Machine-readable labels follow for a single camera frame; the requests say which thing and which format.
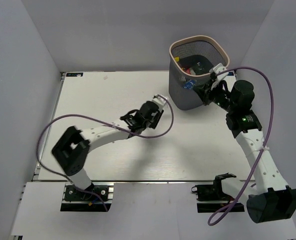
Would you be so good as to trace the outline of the blue label water bottle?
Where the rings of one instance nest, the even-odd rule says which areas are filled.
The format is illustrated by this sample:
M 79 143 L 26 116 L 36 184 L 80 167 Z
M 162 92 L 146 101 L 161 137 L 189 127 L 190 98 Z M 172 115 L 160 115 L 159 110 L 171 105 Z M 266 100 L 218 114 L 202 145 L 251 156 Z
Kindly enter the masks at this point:
M 188 80 L 183 84 L 183 88 L 187 90 L 192 90 L 195 84 L 196 84 L 195 80 Z

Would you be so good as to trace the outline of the white cap water bottle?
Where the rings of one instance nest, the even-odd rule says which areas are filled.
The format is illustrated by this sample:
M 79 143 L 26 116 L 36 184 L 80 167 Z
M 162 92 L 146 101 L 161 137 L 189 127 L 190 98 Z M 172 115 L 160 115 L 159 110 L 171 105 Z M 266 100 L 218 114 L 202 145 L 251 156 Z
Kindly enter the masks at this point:
M 206 61 L 200 61 L 196 64 L 195 73 L 196 75 L 204 75 L 209 72 L 212 68 L 212 64 Z

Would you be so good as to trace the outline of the red label cola bottle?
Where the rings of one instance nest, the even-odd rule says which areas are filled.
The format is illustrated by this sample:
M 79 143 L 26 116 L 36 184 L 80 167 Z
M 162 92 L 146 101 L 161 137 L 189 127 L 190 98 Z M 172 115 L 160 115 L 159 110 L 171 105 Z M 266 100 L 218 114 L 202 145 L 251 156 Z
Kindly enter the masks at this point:
M 190 68 L 182 67 L 181 70 L 183 70 L 186 74 L 193 75 L 193 76 L 196 76 L 198 72 L 198 68 L 195 66 L 192 66 Z

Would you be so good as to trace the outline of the yellow label small bottle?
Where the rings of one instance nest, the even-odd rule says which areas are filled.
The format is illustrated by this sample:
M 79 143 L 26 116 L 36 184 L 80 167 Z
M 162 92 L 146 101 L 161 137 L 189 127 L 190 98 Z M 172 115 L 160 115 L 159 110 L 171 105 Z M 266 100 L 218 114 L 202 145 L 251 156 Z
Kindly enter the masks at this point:
M 175 62 L 179 62 L 180 61 L 180 58 L 177 56 L 177 57 L 174 57 L 175 59 Z

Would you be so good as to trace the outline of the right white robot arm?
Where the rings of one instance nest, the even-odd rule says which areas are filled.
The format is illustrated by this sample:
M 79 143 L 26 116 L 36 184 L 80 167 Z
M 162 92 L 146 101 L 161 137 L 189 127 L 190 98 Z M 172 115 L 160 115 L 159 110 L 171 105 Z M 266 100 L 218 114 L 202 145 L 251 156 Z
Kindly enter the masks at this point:
M 198 187 L 200 201 L 238 199 L 255 223 L 285 220 L 296 210 L 296 189 L 292 189 L 276 167 L 269 149 L 264 145 L 261 123 L 252 111 L 255 97 L 253 85 L 245 80 L 234 83 L 228 90 L 223 80 L 216 87 L 212 82 L 193 87 L 206 105 L 215 103 L 226 114 L 226 123 L 242 148 L 251 167 L 256 186 L 247 186 L 232 173 L 215 176 L 210 186 Z

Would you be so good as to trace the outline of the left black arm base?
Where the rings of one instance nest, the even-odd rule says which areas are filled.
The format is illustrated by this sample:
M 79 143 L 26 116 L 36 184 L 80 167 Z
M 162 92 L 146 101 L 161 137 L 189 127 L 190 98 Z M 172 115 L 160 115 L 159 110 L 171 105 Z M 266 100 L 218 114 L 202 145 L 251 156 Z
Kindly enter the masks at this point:
M 114 186 L 112 184 L 95 184 L 92 192 L 101 197 L 81 192 L 75 189 L 73 185 L 67 184 L 64 187 L 61 202 L 61 212 L 107 212 L 110 210 L 113 199 Z

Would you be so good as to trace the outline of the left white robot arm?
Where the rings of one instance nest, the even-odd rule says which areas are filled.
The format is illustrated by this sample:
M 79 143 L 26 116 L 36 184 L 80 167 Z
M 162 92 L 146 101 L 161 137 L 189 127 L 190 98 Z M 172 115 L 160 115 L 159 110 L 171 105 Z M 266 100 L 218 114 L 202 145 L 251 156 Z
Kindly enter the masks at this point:
M 103 124 L 89 129 L 77 129 L 75 126 L 66 129 L 51 153 L 75 185 L 78 196 L 87 200 L 93 195 L 94 185 L 84 169 L 87 155 L 106 144 L 140 135 L 147 128 L 155 129 L 165 104 L 160 97 L 154 97 L 139 110 L 121 116 L 111 127 Z

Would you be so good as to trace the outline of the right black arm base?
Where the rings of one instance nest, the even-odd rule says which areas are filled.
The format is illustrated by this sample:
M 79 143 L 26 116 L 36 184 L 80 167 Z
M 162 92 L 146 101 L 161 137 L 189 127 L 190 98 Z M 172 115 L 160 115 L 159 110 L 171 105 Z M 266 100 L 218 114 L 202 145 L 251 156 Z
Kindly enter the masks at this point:
M 197 197 L 197 212 L 198 213 L 214 213 L 222 207 L 231 204 L 243 183 L 237 179 L 236 183 L 241 183 L 237 187 L 236 193 L 228 195 L 222 190 L 222 181 L 226 179 L 237 179 L 232 173 L 225 173 L 215 176 L 211 184 L 197 184 L 191 188 L 191 193 Z

